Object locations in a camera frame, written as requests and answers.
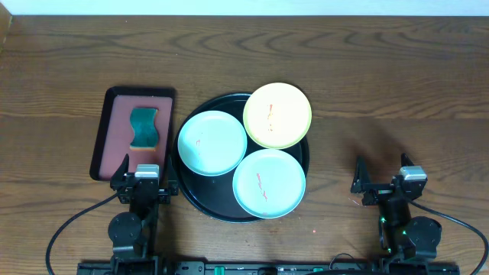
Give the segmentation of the green sponge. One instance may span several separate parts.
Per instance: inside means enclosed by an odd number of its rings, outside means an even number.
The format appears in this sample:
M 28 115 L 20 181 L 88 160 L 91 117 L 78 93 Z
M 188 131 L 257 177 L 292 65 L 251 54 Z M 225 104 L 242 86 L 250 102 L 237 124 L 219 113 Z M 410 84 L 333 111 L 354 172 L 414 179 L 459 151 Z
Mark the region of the green sponge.
M 134 132 L 130 143 L 132 150 L 154 150 L 159 142 L 159 134 L 155 127 L 156 108 L 134 108 L 129 121 Z

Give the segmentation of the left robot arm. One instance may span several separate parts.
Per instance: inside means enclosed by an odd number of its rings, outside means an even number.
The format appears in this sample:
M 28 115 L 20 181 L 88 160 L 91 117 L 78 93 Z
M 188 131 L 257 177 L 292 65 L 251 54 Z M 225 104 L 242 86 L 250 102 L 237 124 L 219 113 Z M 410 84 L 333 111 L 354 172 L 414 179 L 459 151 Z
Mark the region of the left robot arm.
M 154 252 L 157 237 L 159 207 L 169 204 L 179 193 L 171 159 L 166 160 L 169 173 L 167 184 L 160 187 L 160 167 L 140 165 L 130 173 L 129 156 L 125 155 L 110 179 L 116 197 L 129 210 L 116 215 L 109 223 L 108 236 L 112 241 L 109 274 L 164 275 L 172 273 L 171 264 Z

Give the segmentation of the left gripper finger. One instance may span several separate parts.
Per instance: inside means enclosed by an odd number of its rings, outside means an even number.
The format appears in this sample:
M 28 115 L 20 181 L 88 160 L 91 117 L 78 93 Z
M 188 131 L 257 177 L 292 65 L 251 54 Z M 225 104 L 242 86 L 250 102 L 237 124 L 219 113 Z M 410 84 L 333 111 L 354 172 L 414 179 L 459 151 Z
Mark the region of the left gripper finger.
M 169 185 L 178 184 L 178 177 L 173 167 L 173 161 L 170 155 L 167 157 L 167 182 Z
M 112 175 L 111 181 L 125 181 L 125 176 L 126 173 L 128 172 L 128 166 L 129 166 L 129 155 L 126 154 L 123 161 L 121 162 L 121 165 Z

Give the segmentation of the light green plate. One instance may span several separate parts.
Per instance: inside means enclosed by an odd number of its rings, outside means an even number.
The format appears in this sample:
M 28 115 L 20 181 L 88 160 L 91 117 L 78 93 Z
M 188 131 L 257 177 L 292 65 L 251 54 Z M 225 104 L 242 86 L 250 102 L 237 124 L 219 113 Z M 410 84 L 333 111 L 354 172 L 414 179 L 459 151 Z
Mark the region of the light green plate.
M 263 149 L 237 166 L 232 191 L 238 204 L 257 218 L 280 218 L 292 212 L 306 191 L 306 175 L 290 154 Z
M 243 159 L 248 137 L 241 122 L 227 112 L 205 111 L 191 117 L 177 139 L 180 159 L 194 173 L 221 176 Z

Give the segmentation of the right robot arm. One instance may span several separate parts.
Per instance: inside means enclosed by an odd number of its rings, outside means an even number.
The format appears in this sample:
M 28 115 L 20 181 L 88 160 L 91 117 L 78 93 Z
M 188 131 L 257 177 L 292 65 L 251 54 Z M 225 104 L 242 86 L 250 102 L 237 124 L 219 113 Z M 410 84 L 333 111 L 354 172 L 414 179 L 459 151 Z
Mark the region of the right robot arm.
M 411 215 L 409 204 L 422 195 L 427 175 L 406 154 L 400 161 L 400 171 L 389 183 L 373 183 L 364 158 L 358 157 L 351 192 L 363 195 L 362 205 L 379 208 L 379 239 L 388 252 L 379 268 L 392 274 L 427 274 L 428 263 L 437 256 L 442 226 L 432 218 Z

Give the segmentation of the yellow plate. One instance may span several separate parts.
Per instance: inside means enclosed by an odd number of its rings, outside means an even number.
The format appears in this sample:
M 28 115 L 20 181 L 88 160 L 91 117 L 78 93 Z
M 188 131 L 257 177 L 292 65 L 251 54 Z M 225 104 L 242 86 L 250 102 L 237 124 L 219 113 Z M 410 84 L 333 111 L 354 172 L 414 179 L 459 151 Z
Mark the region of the yellow plate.
M 250 95 L 244 106 L 243 123 L 256 144 L 285 149 L 306 136 L 312 116 L 310 102 L 299 88 L 273 82 Z

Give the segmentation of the light green plate front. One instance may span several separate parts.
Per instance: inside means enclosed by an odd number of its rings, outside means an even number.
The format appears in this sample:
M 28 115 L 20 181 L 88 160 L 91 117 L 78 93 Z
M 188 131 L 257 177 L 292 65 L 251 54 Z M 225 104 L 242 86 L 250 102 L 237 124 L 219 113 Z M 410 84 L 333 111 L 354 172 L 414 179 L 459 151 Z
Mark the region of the light green plate front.
M 232 191 L 238 204 L 257 218 L 280 218 L 292 212 L 306 191 L 306 175 L 290 154 L 263 149 L 237 166 Z

